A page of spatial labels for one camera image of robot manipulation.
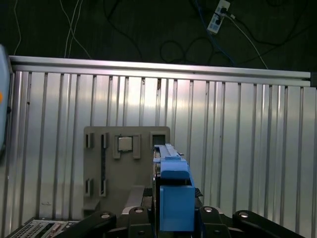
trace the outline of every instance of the aluminum slotted wall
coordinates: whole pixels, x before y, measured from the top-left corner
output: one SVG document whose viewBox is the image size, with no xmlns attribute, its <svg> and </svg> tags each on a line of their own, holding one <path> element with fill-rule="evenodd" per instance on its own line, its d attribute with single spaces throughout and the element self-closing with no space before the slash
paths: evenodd
<svg viewBox="0 0 317 238">
<path fill-rule="evenodd" d="M 13 57 L 0 225 L 80 219 L 86 126 L 169 126 L 206 205 L 316 237 L 309 73 Z"/>
</svg>

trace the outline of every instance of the bolt head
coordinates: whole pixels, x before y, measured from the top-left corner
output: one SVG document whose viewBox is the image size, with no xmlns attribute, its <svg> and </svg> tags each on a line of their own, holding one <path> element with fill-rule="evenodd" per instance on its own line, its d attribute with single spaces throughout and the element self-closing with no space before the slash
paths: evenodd
<svg viewBox="0 0 317 238">
<path fill-rule="evenodd" d="M 140 208 L 137 208 L 137 209 L 135 209 L 135 212 L 136 212 L 136 213 L 141 213 L 141 212 L 143 212 L 143 208 L 141 208 L 141 207 L 140 207 Z"/>
<path fill-rule="evenodd" d="M 248 218 L 248 217 L 249 217 L 249 214 L 246 213 L 246 212 L 240 212 L 240 213 L 239 213 L 239 216 L 242 217 L 242 218 Z"/>
<path fill-rule="evenodd" d="M 110 217 L 110 215 L 108 214 L 108 213 L 104 213 L 104 214 L 102 214 L 102 216 L 101 216 L 101 218 L 103 218 L 103 219 L 107 219 L 107 218 L 109 218 Z"/>
<path fill-rule="evenodd" d="M 211 211 L 212 211 L 212 208 L 211 208 L 211 207 L 205 207 L 204 210 L 205 210 L 206 212 L 211 212 Z"/>
</svg>

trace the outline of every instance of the power strip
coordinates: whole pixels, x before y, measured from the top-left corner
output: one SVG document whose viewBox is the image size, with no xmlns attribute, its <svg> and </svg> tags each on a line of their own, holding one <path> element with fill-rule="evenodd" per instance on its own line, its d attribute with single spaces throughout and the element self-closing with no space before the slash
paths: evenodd
<svg viewBox="0 0 317 238">
<path fill-rule="evenodd" d="M 214 33 L 214 34 L 217 34 L 219 29 L 220 29 L 220 26 L 222 25 L 222 22 L 223 22 L 223 14 L 220 12 L 222 8 L 226 8 L 227 10 L 229 9 L 230 7 L 230 3 L 226 0 L 220 0 L 219 3 L 218 3 L 218 6 L 216 8 L 216 11 L 214 11 L 215 13 L 213 14 L 212 16 L 212 19 L 207 27 L 207 29 Z"/>
</svg>

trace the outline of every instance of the circuit board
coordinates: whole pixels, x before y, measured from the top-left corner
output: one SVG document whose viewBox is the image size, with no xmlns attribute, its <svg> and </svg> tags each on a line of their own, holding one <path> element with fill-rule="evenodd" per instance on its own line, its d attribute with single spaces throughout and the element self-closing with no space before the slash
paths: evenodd
<svg viewBox="0 0 317 238">
<path fill-rule="evenodd" d="M 53 221 L 48 219 L 31 219 L 22 224 L 6 238 L 53 238 L 67 230 L 78 221 Z"/>
</svg>

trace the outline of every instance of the white cable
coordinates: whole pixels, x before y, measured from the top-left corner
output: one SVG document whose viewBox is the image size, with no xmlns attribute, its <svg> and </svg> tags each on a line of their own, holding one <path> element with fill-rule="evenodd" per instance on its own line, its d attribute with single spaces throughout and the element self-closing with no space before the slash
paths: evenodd
<svg viewBox="0 0 317 238">
<path fill-rule="evenodd" d="M 68 24 L 69 24 L 69 27 L 70 27 L 70 31 L 71 31 L 71 34 L 73 35 L 73 38 L 74 40 L 76 41 L 76 43 L 85 51 L 85 53 L 87 54 L 87 56 L 91 59 L 90 55 L 88 54 L 87 50 L 79 43 L 79 41 L 76 39 L 75 37 L 75 34 L 73 32 L 73 29 L 71 28 L 71 23 L 70 23 L 70 20 L 69 20 L 69 17 L 66 13 L 66 11 L 64 10 L 64 7 L 63 7 L 63 4 L 61 2 L 61 0 L 59 0 L 59 3 L 60 3 L 60 6 L 61 6 L 61 9 L 62 11 L 64 12 L 65 16 L 67 17 L 67 20 L 68 20 Z"/>
<path fill-rule="evenodd" d="M 79 4 L 79 12 L 78 12 L 78 17 L 77 17 L 77 20 L 76 20 L 76 23 L 75 23 L 74 34 L 76 33 L 76 27 L 77 27 L 77 23 L 78 23 L 78 20 L 79 20 L 79 17 L 80 17 L 81 5 L 82 5 L 83 1 L 84 1 L 84 0 L 81 0 L 81 2 L 80 2 L 80 4 Z M 73 39 L 74 39 L 74 38 L 72 37 L 71 40 L 70 40 L 68 58 L 70 57 L 71 44 L 73 43 Z"/>
<path fill-rule="evenodd" d="M 73 16 L 72 16 L 71 22 L 70 22 L 71 25 L 73 25 L 73 21 L 74 21 L 74 17 L 75 17 L 75 13 L 76 13 L 76 9 L 77 9 L 78 3 L 79 3 L 79 0 L 77 0 L 77 3 L 76 3 L 75 8 L 74 8 Z M 66 52 L 67 52 L 69 35 L 70 35 L 70 29 L 68 31 L 68 35 L 67 35 L 67 38 L 66 38 L 64 58 L 66 58 Z"/>
<path fill-rule="evenodd" d="M 20 44 L 21 44 L 21 40 L 22 40 L 21 31 L 20 31 L 20 25 L 19 25 L 19 21 L 18 21 L 18 16 L 16 15 L 16 6 L 18 5 L 18 1 L 19 1 L 19 0 L 16 0 L 15 5 L 14 5 L 14 10 L 13 10 L 13 11 L 14 11 L 14 17 L 15 17 L 16 25 L 17 25 L 17 27 L 18 27 L 18 32 L 19 32 L 19 42 L 18 42 L 18 44 L 17 44 L 16 47 L 15 47 L 15 50 L 14 50 L 14 52 L 13 52 L 13 55 L 16 54 L 16 51 L 18 50 L 18 48 L 19 48 L 19 46 L 20 46 Z"/>
<path fill-rule="evenodd" d="M 248 41 L 251 43 L 251 45 L 253 46 L 253 48 L 254 48 L 254 49 L 256 50 L 256 52 L 258 53 L 258 56 L 259 56 L 259 58 L 261 59 L 262 63 L 264 64 L 265 68 L 268 69 L 266 63 L 265 63 L 264 60 L 262 59 L 261 54 L 259 53 L 259 51 L 258 51 L 258 49 L 256 48 L 256 46 L 253 44 L 253 42 L 250 40 L 250 38 L 247 36 L 247 34 L 244 33 L 243 30 L 241 30 L 241 28 L 234 22 L 234 20 L 233 20 L 231 17 L 229 17 L 229 16 L 227 16 L 227 15 L 225 15 L 225 17 L 228 18 L 230 21 L 232 21 L 232 23 L 239 29 L 239 31 L 248 39 Z"/>
</svg>

